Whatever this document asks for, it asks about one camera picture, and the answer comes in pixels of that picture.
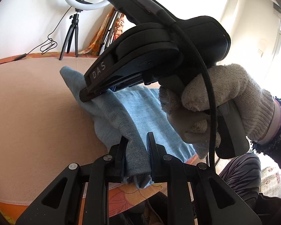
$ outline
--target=metal rivet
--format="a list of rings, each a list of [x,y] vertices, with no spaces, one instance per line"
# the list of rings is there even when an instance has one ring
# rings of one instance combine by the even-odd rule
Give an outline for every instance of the metal rivet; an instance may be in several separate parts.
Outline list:
[[[69,165],[69,169],[74,170],[78,167],[77,163],[72,163]]]
[[[200,169],[206,169],[207,168],[207,165],[206,165],[206,163],[204,163],[204,162],[200,162],[200,163],[198,163],[198,167],[200,168]]]
[[[169,155],[169,154],[165,154],[165,155],[163,156],[163,159],[166,160],[166,161],[170,161],[170,160],[172,159],[172,156]]]
[[[104,159],[105,161],[110,161],[110,160],[112,159],[112,155],[105,155],[105,156],[103,157],[103,159]]]

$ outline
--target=beige glove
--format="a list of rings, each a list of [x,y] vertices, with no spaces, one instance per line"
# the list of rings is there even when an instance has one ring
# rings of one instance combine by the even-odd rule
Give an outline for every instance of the beige glove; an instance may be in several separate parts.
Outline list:
[[[266,133],[274,114],[271,94],[259,87],[245,69],[238,64],[214,66],[209,69],[216,105],[234,99],[244,130],[249,139],[258,141]],[[195,77],[184,89],[181,99],[160,87],[159,99],[167,119],[181,139],[192,143],[200,159],[208,153],[209,116],[201,112],[209,109],[202,75]],[[220,144],[217,134],[216,146]]]

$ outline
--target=tripod leg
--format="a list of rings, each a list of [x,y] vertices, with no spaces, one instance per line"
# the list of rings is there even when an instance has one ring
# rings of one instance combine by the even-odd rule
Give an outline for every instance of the tripod leg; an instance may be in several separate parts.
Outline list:
[[[74,25],[71,24],[71,26],[70,26],[70,28],[69,28],[69,30],[68,30],[67,36],[66,36],[66,38],[65,38],[65,41],[64,41],[64,45],[63,45],[63,47],[62,47],[61,55],[60,55],[60,57],[59,57],[59,60],[62,60],[63,57],[64,57],[64,53],[65,53],[65,50],[66,50],[66,46],[67,46],[67,44],[68,44],[68,41],[69,41],[69,39],[70,39],[70,36],[71,36],[73,30],[74,30]]]
[[[69,38],[67,53],[69,53],[69,52],[70,52],[70,49],[71,49],[71,44],[72,44],[72,39],[73,39],[73,35],[74,35],[74,30],[75,30],[75,27],[74,27],[74,29],[72,30],[71,36],[70,36],[70,38]]]
[[[78,57],[78,25],[75,26],[75,56]]]

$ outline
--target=blue cloth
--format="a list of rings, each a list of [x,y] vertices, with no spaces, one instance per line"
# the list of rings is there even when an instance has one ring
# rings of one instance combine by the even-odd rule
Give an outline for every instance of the blue cloth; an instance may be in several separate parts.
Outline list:
[[[138,188],[151,184],[150,161],[146,151],[146,135],[153,132],[155,141],[164,145],[167,153],[183,162],[195,155],[192,145],[182,141],[167,121],[161,110],[158,89],[133,86],[118,92],[106,93],[83,103],[79,92],[86,87],[83,74],[63,67],[60,74],[78,104],[92,117],[97,137],[107,146],[120,142],[121,136],[128,139],[126,148],[125,175],[127,182]]]

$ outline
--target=ring light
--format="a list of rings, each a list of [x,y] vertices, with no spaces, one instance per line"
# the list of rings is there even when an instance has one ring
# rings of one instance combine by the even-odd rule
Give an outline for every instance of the ring light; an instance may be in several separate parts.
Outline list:
[[[103,0],[103,1],[95,3],[95,4],[84,4],[84,3],[80,3],[76,0],[65,0],[65,1],[70,6],[77,8],[79,10],[85,10],[85,11],[99,9],[99,8],[102,8],[109,4],[109,1],[107,1],[107,0]]]

